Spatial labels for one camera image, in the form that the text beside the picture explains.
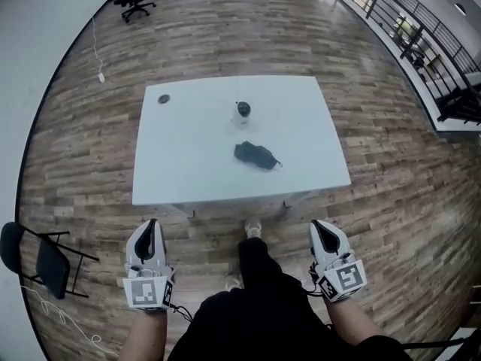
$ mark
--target railing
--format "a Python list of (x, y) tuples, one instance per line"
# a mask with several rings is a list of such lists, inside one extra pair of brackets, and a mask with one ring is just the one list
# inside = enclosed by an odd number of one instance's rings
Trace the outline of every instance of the railing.
[(352, 0), (391, 38), (417, 71), (440, 116), (481, 123), (481, 95), (445, 44), (415, 13), (398, 0)]
[(449, 55), (454, 58), (465, 74), (481, 72), (479, 66), (476, 65), (473, 58), (461, 45), (459, 40), (426, 6), (418, 0), (398, 1), (409, 9), (409, 14), (415, 14), (422, 21), (422, 24), (436, 35), (437, 39), (444, 45)]

